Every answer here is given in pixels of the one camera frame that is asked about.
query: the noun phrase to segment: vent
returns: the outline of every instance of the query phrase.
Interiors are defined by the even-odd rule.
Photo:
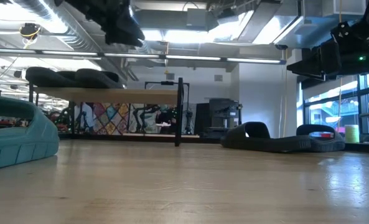
[[[166,80],[174,80],[174,73],[166,74]]]
[[[215,75],[215,82],[222,82],[223,81],[223,75]]]

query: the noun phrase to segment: ceiling pipe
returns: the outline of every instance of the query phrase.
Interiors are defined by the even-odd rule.
[[[12,3],[20,5],[29,12],[37,14],[41,19],[55,24],[57,27],[66,27],[62,33],[68,36],[58,37],[67,43],[75,51],[102,52],[102,48],[90,37],[79,22],[66,10],[63,3],[57,7],[54,0],[12,0]],[[96,62],[102,68],[116,72],[121,78],[127,80],[126,74],[122,72],[110,59]]]

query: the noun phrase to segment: wooden floor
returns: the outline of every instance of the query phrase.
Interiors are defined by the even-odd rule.
[[[368,223],[369,154],[62,141],[0,169],[0,224]]]

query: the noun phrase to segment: teal plastic object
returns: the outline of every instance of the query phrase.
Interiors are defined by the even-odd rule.
[[[27,128],[0,129],[0,168],[57,153],[57,127],[33,103],[0,96],[0,116],[31,120]]]

